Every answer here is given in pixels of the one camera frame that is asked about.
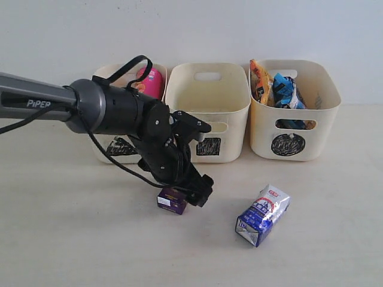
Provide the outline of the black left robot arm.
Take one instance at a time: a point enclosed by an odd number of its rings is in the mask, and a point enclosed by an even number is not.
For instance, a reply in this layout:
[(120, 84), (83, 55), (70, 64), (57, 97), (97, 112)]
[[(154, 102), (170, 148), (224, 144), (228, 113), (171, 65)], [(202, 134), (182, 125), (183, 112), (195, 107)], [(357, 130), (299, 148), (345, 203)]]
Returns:
[(193, 206), (203, 206), (214, 181), (192, 163), (191, 141), (203, 141), (211, 126), (185, 111), (172, 111), (161, 100), (103, 78), (56, 86), (1, 74), (1, 117), (15, 123), (2, 133), (33, 120), (56, 120), (78, 134), (127, 136), (140, 156), (138, 166), (151, 174), (148, 183), (174, 188)]

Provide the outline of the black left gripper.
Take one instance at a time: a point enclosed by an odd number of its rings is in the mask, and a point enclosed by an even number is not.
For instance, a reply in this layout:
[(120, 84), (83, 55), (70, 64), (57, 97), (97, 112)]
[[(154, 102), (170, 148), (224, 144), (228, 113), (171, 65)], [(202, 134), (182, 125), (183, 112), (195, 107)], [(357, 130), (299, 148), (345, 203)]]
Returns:
[(189, 143), (194, 139), (190, 125), (139, 129), (129, 134), (141, 159), (139, 167), (149, 172), (159, 187), (179, 187), (185, 200), (202, 207), (212, 193), (213, 179), (194, 172)]

